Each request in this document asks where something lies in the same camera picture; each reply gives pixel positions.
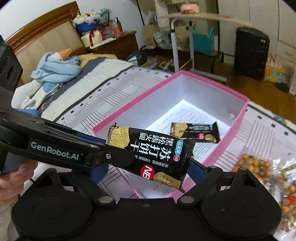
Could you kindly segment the person's left hand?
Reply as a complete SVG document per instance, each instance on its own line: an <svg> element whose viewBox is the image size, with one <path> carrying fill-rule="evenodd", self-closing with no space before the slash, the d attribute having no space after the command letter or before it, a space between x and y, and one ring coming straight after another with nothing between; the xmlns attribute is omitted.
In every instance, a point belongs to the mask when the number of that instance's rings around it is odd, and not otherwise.
<svg viewBox="0 0 296 241"><path fill-rule="evenodd" d="M12 204L23 191L24 183L34 176L38 162L25 160L18 170L1 176L1 205Z"/></svg>

